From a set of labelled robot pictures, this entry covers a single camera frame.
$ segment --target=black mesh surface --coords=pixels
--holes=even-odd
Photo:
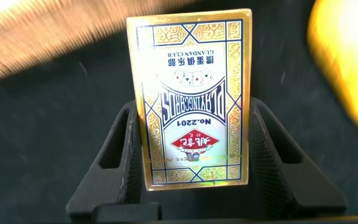
[[[252,175],[269,218],[280,218],[292,202],[273,155],[268,149],[267,128],[257,108],[250,109],[250,161]]]

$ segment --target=ornate pattern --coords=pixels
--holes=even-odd
[[[187,24],[187,25],[185,25],[185,27],[190,32],[191,29],[194,27],[194,24]]]
[[[193,45],[196,45],[193,38],[189,37],[185,46],[193,46]]]
[[[228,164],[240,163],[241,111],[237,106],[229,112],[229,152]]]
[[[203,168],[203,167],[201,167],[201,166],[192,166],[191,168],[193,168],[193,170],[195,171],[195,172],[198,172],[201,168]]]
[[[224,40],[224,22],[198,24],[192,34],[198,41]]]
[[[189,169],[167,170],[168,183],[189,182],[194,177],[194,173]]]
[[[227,92],[237,99],[241,94],[241,44],[227,43]]]
[[[198,181],[203,181],[203,180],[201,180],[199,177],[195,177],[195,178],[192,180],[192,182],[198,182]]]
[[[227,22],[227,39],[237,40],[241,38],[241,22]]]
[[[144,88],[144,100],[151,106],[158,98],[158,93],[155,90],[151,90],[150,88]]]
[[[237,106],[241,108],[241,96],[240,96],[239,99],[237,100]]]
[[[238,179],[240,178],[240,166],[229,166],[227,173],[229,174],[228,179]]]
[[[147,115],[147,124],[149,125],[152,167],[153,169],[164,169],[160,120],[154,111],[150,111],[149,115]]]
[[[226,111],[229,111],[231,109],[231,106],[233,106],[234,102],[231,99],[231,97],[226,93]]]
[[[198,175],[203,180],[226,179],[226,167],[205,167]]]
[[[154,106],[153,106],[153,110],[158,113],[158,115],[160,115],[160,117],[162,116],[162,112],[161,112],[161,98],[158,97],[157,101],[155,102]]]
[[[164,170],[156,170],[153,171],[153,181],[155,184],[165,184],[165,171]]]
[[[147,103],[145,103],[144,105],[145,105],[144,107],[146,108],[146,114],[147,114],[150,111],[150,107]]]
[[[187,35],[188,32],[182,26],[154,27],[155,45],[179,44]]]

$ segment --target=blue border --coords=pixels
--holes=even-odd
[[[240,22],[241,23],[241,38],[240,39],[237,39],[237,40],[227,40],[227,22],[232,22],[232,21],[236,21],[236,22]],[[193,30],[196,28],[196,26],[198,24],[205,24],[205,23],[212,23],[212,22],[224,22],[225,23],[225,40],[215,40],[215,41],[202,41],[202,42],[199,42],[192,34]],[[189,31],[184,25],[187,25],[187,24],[194,24],[194,27]],[[218,20],[218,21],[203,21],[203,22],[183,22],[183,23],[172,23],[172,24],[157,24],[157,25],[146,25],[146,26],[138,26],[136,27],[136,41],[137,41],[137,48],[139,49],[139,35],[138,35],[138,28],[140,27],[158,27],[158,26],[174,26],[174,25],[181,25],[186,31],[188,31],[188,35],[183,39],[183,41],[179,44],[165,44],[165,45],[156,45],[155,44],[155,39],[154,39],[154,29],[152,29],[152,32],[153,32],[153,47],[165,47],[165,46],[170,46],[170,45],[182,45],[189,37],[192,37],[193,40],[195,40],[198,44],[207,44],[207,43],[216,43],[216,42],[224,42],[226,43],[225,44],[225,51],[226,51],[226,76],[224,77],[226,80],[227,80],[227,43],[228,42],[233,42],[233,41],[240,41],[241,42],[241,52],[243,52],[243,48],[244,48],[244,21],[242,19],[229,19],[229,20]],[[241,71],[244,70],[244,54],[241,53]],[[227,92],[227,82],[225,83],[225,92]],[[143,99],[144,99],[144,88],[143,88],[143,84],[142,84],[142,96],[143,96]],[[243,91],[243,76],[241,76],[241,94],[240,96],[234,100],[233,97],[230,95],[230,94],[227,94],[231,99],[232,101],[234,102],[234,104],[231,106],[231,108],[229,109],[232,110],[234,106],[237,106],[237,101],[239,100],[240,97],[242,97],[242,91]],[[200,93],[181,93],[181,94],[186,94],[186,95],[199,95],[199,94],[202,94],[203,92],[200,92]],[[149,140],[149,129],[148,129],[148,126],[147,126],[147,115],[149,113],[146,113],[146,105],[149,105],[150,106],[150,111],[153,110],[153,106],[155,104],[155,102],[153,103],[152,106],[150,106],[145,100],[144,100],[144,105],[143,105],[143,110],[145,111],[145,125],[146,125],[146,135],[147,135],[147,144],[148,144],[148,148],[149,148],[149,159],[151,160],[151,151],[150,151],[150,140]],[[224,105],[225,105],[225,116],[226,116],[226,127],[227,127],[227,114],[228,112],[226,112],[226,97],[224,98]],[[240,111],[241,111],[241,115],[242,115],[242,109],[243,109],[244,105],[241,101],[241,107],[240,107]],[[240,133],[240,155],[242,155],[242,145],[243,145],[243,140],[242,140],[242,126],[243,126],[243,120],[242,120],[242,116],[241,116],[241,133]],[[160,119],[160,128],[161,130],[164,130],[162,128],[162,122],[161,122],[161,119]],[[228,137],[228,128],[226,128],[226,155],[227,155],[227,149],[228,149],[228,140],[227,140],[227,137]],[[162,150],[163,150],[163,159],[165,160],[165,148],[164,148],[164,144],[162,144]],[[202,180],[201,177],[198,176],[198,174],[204,169],[204,168],[207,168],[207,167],[221,167],[221,166],[225,166],[225,165],[217,165],[217,166],[203,166],[203,168],[201,168],[197,173],[195,173],[192,169],[190,168],[174,168],[174,169],[167,169],[166,166],[165,166],[165,162],[163,163],[163,167],[164,169],[153,169],[152,168],[152,163],[150,163],[150,170],[151,170],[151,178],[152,178],[152,183],[154,183],[154,174],[153,174],[153,171],[157,171],[157,170],[164,170],[165,171],[165,183],[163,185],[169,185],[169,184],[194,184],[194,183],[201,183],[201,182],[211,182],[211,181],[222,181],[222,180],[226,180],[226,181],[231,181],[231,180],[241,180],[241,176],[242,176],[242,169],[241,169],[241,165],[242,165],[242,157],[240,158],[240,163],[239,164],[233,164],[233,165],[228,165],[227,163],[227,159],[226,159],[226,179],[221,179],[221,180]],[[239,178],[238,179],[228,179],[228,168],[230,166],[240,166],[240,171],[239,171]],[[191,170],[195,176],[189,181],[189,182],[175,182],[175,183],[168,183],[168,180],[167,180],[167,170],[176,170],[176,169],[189,169]],[[197,181],[197,182],[192,182],[192,180],[195,178],[195,177],[199,177],[202,181]]]

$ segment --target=playing card box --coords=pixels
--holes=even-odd
[[[147,190],[248,183],[250,9],[127,19]]]

